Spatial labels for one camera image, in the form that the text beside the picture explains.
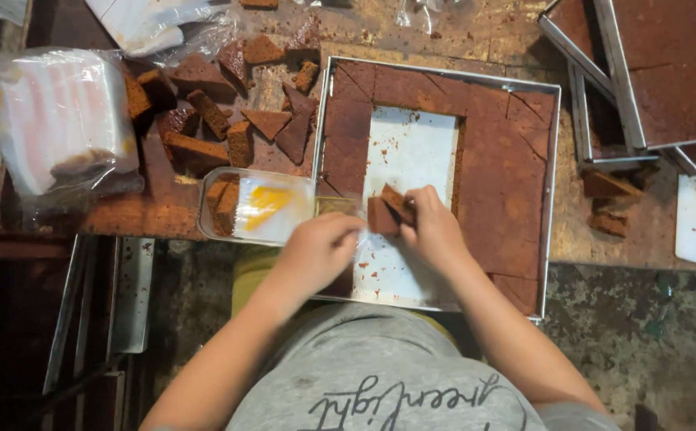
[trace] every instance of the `plastic container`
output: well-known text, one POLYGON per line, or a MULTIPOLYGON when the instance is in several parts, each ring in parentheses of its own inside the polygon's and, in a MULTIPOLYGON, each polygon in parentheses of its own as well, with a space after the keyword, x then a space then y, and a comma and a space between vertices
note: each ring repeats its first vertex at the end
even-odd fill
POLYGON ((204 177, 200 185, 199 231, 209 239, 280 247, 301 222, 315 212, 315 184, 310 178, 282 173, 220 167, 204 177), (234 233, 219 235, 214 229, 212 208, 207 197, 220 180, 239 181, 239 198, 234 210, 234 233))

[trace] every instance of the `person's right hand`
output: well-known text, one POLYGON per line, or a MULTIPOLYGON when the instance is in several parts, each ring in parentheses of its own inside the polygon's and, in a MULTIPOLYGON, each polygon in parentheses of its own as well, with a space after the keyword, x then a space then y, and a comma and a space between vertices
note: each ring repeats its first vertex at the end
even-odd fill
POLYGON ((401 224, 401 236, 410 249, 444 277, 452 276, 463 264, 473 261, 454 214, 438 198, 433 186, 406 193, 417 209, 417 230, 401 224))

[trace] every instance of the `green pants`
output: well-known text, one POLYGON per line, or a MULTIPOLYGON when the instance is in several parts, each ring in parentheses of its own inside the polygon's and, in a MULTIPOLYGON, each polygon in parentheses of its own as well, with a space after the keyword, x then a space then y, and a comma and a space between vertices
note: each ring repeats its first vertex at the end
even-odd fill
MULTIPOLYGON (((276 259, 279 257, 278 248, 265 247, 262 245, 245 245, 239 249, 234 262, 234 290, 231 298, 230 317, 233 318, 250 299, 260 282, 268 275, 268 271, 274 267, 276 259)), ((314 310, 319 306, 314 301, 309 301, 298 312, 300 316, 314 310)), ((424 314, 410 313, 425 319, 442 333, 455 346, 454 338, 449 331, 441 326, 435 319, 424 314)))

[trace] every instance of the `worn table surface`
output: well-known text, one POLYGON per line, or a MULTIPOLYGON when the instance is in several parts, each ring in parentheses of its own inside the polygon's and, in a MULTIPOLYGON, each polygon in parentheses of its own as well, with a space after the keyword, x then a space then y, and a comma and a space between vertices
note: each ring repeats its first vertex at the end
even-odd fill
MULTIPOLYGON (((345 8, 319 8, 322 19, 322 55, 343 55, 399 64, 449 68, 458 71, 516 77, 563 86, 558 162, 551 239, 551 261, 617 265, 653 269, 696 269, 674 255, 677 176, 665 167, 658 185, 626 212, 631 234, 613 239, 591 231, 586 220, 590 203, 583 198, 577 176, 572 121, 569 114, 565 59, 547 41, 536 24, 545 2, 463 0, 449 2, 433 39, 415 28, 395 24, 397 0, 355 0, 345 8)), ((250 33, 266 32, 282 45, 304 20, 306 11, 293 2, 281 2, 274 12, 239 11, 250 33)), ((74 47, 111 47, 103 29, 83 0, 34 0, 31 25, 24 35, 27 46, 61 44, 74 47), (43 4, 54 4, 42 11, 43 4)), ((277 110, 283 100, 278 82, 293 76, 286 66, 256 67, 257 86, 239 107, 277 110)), ((312 96, 319 96, 319 84, 312 96)), ((306 154, 312 151, 313 139, 306 154)), ((58 232, 79 229, 100 235, 131 235, 167 239, 203 239, 196 229, 197 180, 177 175, 166 160, 158 135, 151 130, 142 145, 146 191, 100 202, 78 224, 28 225, 10 210, 9 181, 1 193, 0 229, 37 229, 58 232)), ((253 167, 308 176, 309 158, 293 166, 276 148, 256 142, 253 167)))

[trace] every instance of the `hand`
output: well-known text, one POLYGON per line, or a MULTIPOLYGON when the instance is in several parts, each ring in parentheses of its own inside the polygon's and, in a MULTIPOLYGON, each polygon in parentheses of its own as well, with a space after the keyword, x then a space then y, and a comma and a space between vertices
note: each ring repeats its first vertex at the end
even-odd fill
POLYGON ((401 236, 410 249, 447 278, 461 269, 463 263, 474 261, 457 218, 438 198, 433 186, 410 190, 406 198, 417 209, 417 230, 401 225, 401 236))
POLYGON ((348 266, 359 230, 365 225, 364 220, 341 212, 330 212, 300 224, 257 291, 275 298, 277 308, 291 317, 311 295, 332 283, 348 266))

